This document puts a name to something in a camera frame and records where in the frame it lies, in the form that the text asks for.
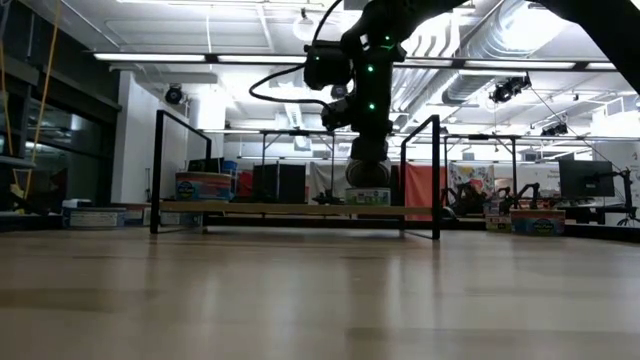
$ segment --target spotlight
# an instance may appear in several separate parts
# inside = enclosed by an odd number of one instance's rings
[[[164,95],[164,99],[171,105],[179,105],[180,102],[184,99],[184,94],[182,93],[182,85],[180,84],[170,84],[169,90]]]
[[[558,135],[566,135],[569,131],[567,129],[566,123],[559,123],[557,125],[548,126],[542,129],[542,133],[540,136],[558,136]]]
[[[531,79],[529,75],[508,78],[507,81],[496,84],[496,88],[493,90],[493,93],[489,95],[489,99],[496,104],[506,103],[530,86]]]

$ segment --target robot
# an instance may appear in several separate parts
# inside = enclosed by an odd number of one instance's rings
[[[339,42],[317,40],[320,28],[340,1],[329,8],[311,45],[305,47],[304,66],[291,70],[304,68],[305,83],[313,90],[345,86],[354,81],[351,93],[331,104],[323,104],[322,122],[330,131],[350,125],[352,131],[359,133],[353,141],[346,170],[349,183],[353,187],[386,186],[389,181],[386,137],[392,130],[389,121],[391,74],[393,63],[404,61],[406,56],[400,43],[425,20],[450,11],[466,0],[372,0]],[[623,40],[640,33],[640,11],[630,0],[612,0],[606,5],[598,0],[535,2],[582,26],[640,92],[640,71],[635,64],[640,58],[640,47],[633,41]],[[317,100],[306,102],[318,103]]]

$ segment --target black cable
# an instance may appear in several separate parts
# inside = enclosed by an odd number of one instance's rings
[[[311,46],[313,46],[313,43],[316,42],[316,40],[318,40],[318,35],[320,35],[320,30],[322,30],[322,27],[324,26],[324,23],[327,21],[327,19],[329,18],[329,15],[331,15],[331,12],[333,12],[333,10],[335,10],[335,8],[342,2],[342,0],[336,0],[333,2],[333,4],[331,4],[331,6],[329,6],[329,9],[327,9],[327,12],[324,13],[324,16],[322,17],[322,19],[320,19],[320,23],[318,23],[318,27],[316,28],[316,33],[313,34],[313,40],[311,40]]]
[[[582,138],[582,136],[578,135],[578,133],[577,133],[577,132],[575,132],[575,131],[574,131],[574,130],[569,126],[569,124],[567,124],[567,122],[566,122],[566,121],[562,120],[562,118],[560,118],[560,116],[558,116],[558,114],[557,114],[555,111],[553,111],[553,109],[551,109],[551,107],[549,106],[549,104],[547,104],[547,102],[546,102],[546,101],[544,101],[540,95],[538,95],[538,92],[537,92],[533,87],[531,87],[531,91],[533,91],[533,93],[534,93],[534,94],[536,94],[536,96],[538,97],[538,99],[540,99],[540,101],[544,104],[544,106],[546,106],[546,107],[547,107],[547,109],[549,109],[549,111],[551,111],[551,113],[553,114],[553,116],[555,116],[555,117],[558,119],[558,121],[560,121],[562,124],[566,125],[567,129],[569,129],[569,131],[571,131],[575,136],[579,137],[579,138],[580,138],[580,140],[582,140],[582,142],[584,142],[584,144],[585,144],[585,145],[587,145],[587,147],[589,147],[591,150],[593,150],[593,152],[595,152],[596,154],[600,155],[600,157],[601,157],[601,158],[603,158],[603,159],[605,159],[606,161],[610,162],[610,163],[611,163],[611,165],[613,165],[613,167],[614,167],[614,168],[616,168],[616,170],[617,170],[618,172],[621,172],[621,171],[622,171],[622,169],[621,169],[620,167],[618,167],[616,164],[614,164],[611,160],[607,159],[607,157],[606,157],[606,156],[602,155],[602,153],[600,153],[598,150],[596,150],[596,148],[594,148],[594,147],[593,147],[591,144],[589,144],[585,139],[583,139],[583,138]]]
[[[265,100],[265,101],[271,101],[271,102],[279,102],[279,103],[290,103],[290,104],[319,104],[322,105],[325,109],[327,109],[327,111],[331,111],[331,108],[329,107],[329,105],[322,101],[322,100],[318,100],[318,99],[282,99],[282,98],[276,98],[276,97],[272,97],[272,96],[266,96],[266,95],[260,95],[260,94],[256,94],[255,90],[258,86],[266,83],[267,81],[277,78],[278,76],[282,76],[282,75],[286,75],[286,74],[290,74],[292,72],[296,72],[300,69],[304,68],[304,64],[292,67],[290,69],[287,70],[283,70],[283,71],[278,71],[277,73],[273,73],[267,77],[265,77],[264,79],[258,81],[257,83],[251,85],[251,87],[249,88],[249,94],[251,94],[251,96],[260,99],[260,100]]]
[[[316,40],[318,39],[318,35],[320,35],[320,30],[322,30],[322,27],[324,26],[324,23],[327,21],[327,18],[329,17],[329,15],[331,15],[331,12],[333,12],[333,10],[336,8],[336,6],[338,6],[338,4],[340,4],[341,2],[342,2],[342,0],[334,1],[333,4],[331,4],[329,9],[327,10],[327,12],[324,13],[324,16],[322,17],[322,19],[320,19],[320,23],[318,23],[318,27],[316,28],[316,32],[313,35],[313,40],[311,40],[311,47],[312,48],[313,48]],[[289,104],[318,104],[318,105],[322,105],[322,107],[325,108],[327,111],[332,111],[331,107],[329,107],[329,105],[326,102],[324,102],[322,100],[318,100],[318,99],[283,99],[283,98],[276,98],[276,97],[272,97],[272,96],[256,94],[255,90],[256,90],[256,88],[258,88],[258,86],[266,83],[269,80],[275,79],[275,78],[277,78],[279,76],[282,76],[282,75],[290,74],[290,73],[298,71],[300,69],[304,69],[304,64],[292,67],[292,68],[287,69],[287,70],[282,70],[282,71],[278,71],[276,73],[273,73],[273,74],[263,78],[262,80],[258,81],[257,83],[251,85],[251,87],[249,88],[249,94],[251,96],[253,96],[254,98],[256,98],[256,99],[260,99],[260,100],[264,100],[264,101],[271,101],[271,102],[278,102],[278,103],[289,103]]]

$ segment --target window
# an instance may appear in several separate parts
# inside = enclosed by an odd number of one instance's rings
[[[100,160],[87,155],[56,149],[33,142],[26,143],[26,157],[36,151],[36,168],[32,171],[28,199],[34,205],[61,210],[65,199],[88,199],[96,202]],[[20,172],[20,185],[26,188],[27,172]]]
[[[29,137],[33,138],[41,103],[32,99],[31,104],[28,130]],[[42,142],[56,142],[78,151],[100,154],[103,150],[100,125],[48,104],[40,124],[40,136]]]

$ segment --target box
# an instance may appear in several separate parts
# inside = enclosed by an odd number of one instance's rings
[[[202,215],[194,213],[161,211],[160,224],[162,226],[199,226],[202,224]]]
[[[560,236],[564,225],[564,210],[511,210],[511,228],[515,234]]]
[[[346,205],[391,206],[388,188],[350,188],[345,190]]]
[[[151,222],[151,205],[149,204],[112,204],[124,207],[124,224],[126,226],[149,226]]]
[[[487,215],[485,216],[487,231],[490,232],[511,232],[511,217],[509,215]]]
[[[176,173],[176,200],[230,200],[231,175],[205,172]]]
[[[115,229],[124,226],[125,208],[64,208],[65,229]]]

